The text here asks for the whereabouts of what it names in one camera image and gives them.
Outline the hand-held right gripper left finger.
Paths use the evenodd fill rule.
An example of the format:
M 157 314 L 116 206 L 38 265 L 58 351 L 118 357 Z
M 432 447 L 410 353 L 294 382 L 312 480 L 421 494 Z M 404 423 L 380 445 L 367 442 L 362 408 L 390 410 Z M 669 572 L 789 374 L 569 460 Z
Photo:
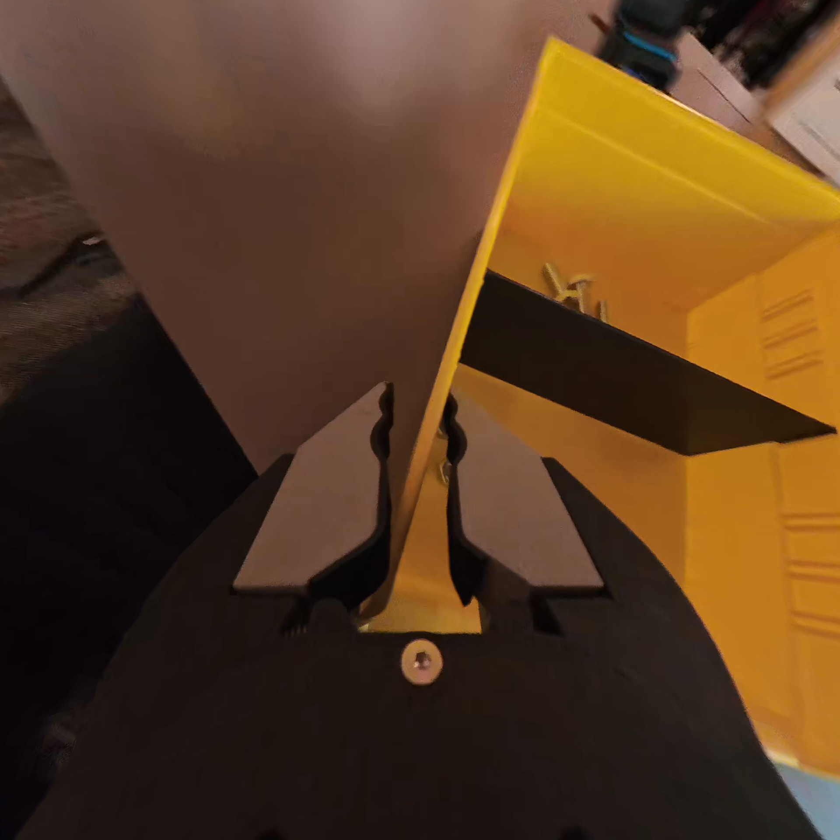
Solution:
M 234 592 L 359 607 L 382 586 L 390 567 L 393 403 L 393 385 L 375 385 L 297 449 Z

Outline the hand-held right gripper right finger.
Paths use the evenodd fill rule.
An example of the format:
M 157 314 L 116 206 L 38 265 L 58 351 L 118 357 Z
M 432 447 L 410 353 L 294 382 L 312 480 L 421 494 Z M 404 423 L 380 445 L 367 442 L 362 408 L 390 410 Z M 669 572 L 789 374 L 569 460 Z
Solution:
M 590 595 L 603 578 L 536 450 L 464 393 L 449 396 L 447 539 L 460 601 L 487 587 L 510 593 Z

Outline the yellow plastic storage bin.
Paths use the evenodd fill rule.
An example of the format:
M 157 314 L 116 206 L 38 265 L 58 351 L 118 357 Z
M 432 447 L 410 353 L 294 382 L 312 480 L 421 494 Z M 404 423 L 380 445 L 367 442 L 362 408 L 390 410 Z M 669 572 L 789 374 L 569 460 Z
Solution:
M 479 266 L 592 278 L 610 323 L 838 427 L 838 191 L 551 40 Z M 662 561 L 765 747 L 838 776 L 838 434 L 682 455 L 460 366 Z

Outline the black charging case with display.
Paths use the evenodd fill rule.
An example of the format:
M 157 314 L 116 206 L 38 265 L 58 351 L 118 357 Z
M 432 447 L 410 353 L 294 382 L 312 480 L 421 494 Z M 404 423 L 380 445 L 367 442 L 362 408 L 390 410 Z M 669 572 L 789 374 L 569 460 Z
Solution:
M 677 41 L 687 1 L 620 1 L 595 56 L 658 91 L 678 75 Z

